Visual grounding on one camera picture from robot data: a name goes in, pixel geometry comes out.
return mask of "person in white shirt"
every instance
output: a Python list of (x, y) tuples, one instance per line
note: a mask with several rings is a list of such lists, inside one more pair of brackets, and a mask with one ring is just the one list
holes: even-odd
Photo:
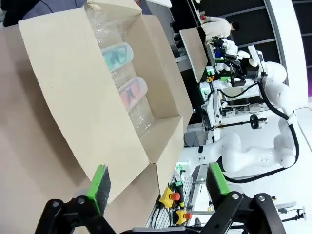
[(198, 27), (198, 33), (203, 43), (208, 43), (213, 37), (228, 37), (233, 30), (239, 29), (236, 22), (229, 23), (221, 17), (206, 16), (206, 22)]

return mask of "bolt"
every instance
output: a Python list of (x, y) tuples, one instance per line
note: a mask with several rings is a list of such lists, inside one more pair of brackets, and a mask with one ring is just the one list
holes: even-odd
[(79, 198), (79, 199), (78, 199), (78, 203), (79, 203), (79, 204), (83, 204), (83, 203), (84, 203), (84, 199), (83, 199), (82, 197)]
[(233, 194), (232, 198), (234, 198), (235, 200), (239, 199), (239, 195), (238, 194)]
[(265, 201), (265, 197), (264, 196), (260, 196), (258, 197), (259, 201)]
[(53, 207), (58, 207), (59, 206), (59, 202), (54, 201), (52, 205), (53, 205)]

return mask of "plastic container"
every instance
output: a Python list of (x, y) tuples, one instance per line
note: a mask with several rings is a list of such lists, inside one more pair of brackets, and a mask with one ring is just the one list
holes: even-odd
[(128, 43), (121, 43), (101, 49), (110, 72), (122, 67), (133, 59), (133, 50)]
[(141, 77), (132, 78), (121, 86), (118, 92), (127, 112), (129, 112), (146, 95), (147, 84)]

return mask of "open cardboard box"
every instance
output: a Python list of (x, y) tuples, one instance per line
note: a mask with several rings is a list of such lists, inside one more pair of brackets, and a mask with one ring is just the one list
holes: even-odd
[(133, 0), (89, 6), (111, 20), (136, 17), (125, 41), (156, 121), (140, 140), (83, 8), (2, 29), (0, 219), (9, 233), (32, 233), (45, 203), (69, 200), (99, 164), (112, 183), (105, 218), (116, 232), (142, 226), (183, 148), (192, 107), (158, 19)]

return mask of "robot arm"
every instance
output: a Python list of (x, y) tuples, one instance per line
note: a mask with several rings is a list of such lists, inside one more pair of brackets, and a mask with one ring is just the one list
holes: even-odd
[[(261, 62), (254, 58), (250, 60), (250, 66), (254, 67), (254, 62), (258, 63), (259, 70), (258, 73), (253, 73), (253, 80), (262, 84), (259, 86), (260, 91), (262, 89), (265, 98), (280, 106), (283, 113), (295, 123), (290, 89), (283, 84), (287, 76), (285, 68), (278, 63)], [(250, 147), (242, 150), (240, 137), (236, 133), (227, 134), (212, 144), (184, 148), (176, 165), (176, 172), (184, 170), (183, 175), (190, 176), (198, 165), (216, 162), (221, 156), (223, 168), (227, 172), (237, 172), (251, 165), (271, 167), (280, 164), (283, 168), (291, 167), (296, 162), (296, 151), (289, 124), (283, 118), (279, 121), (280, 134), (274, 139), (274, 148)]]

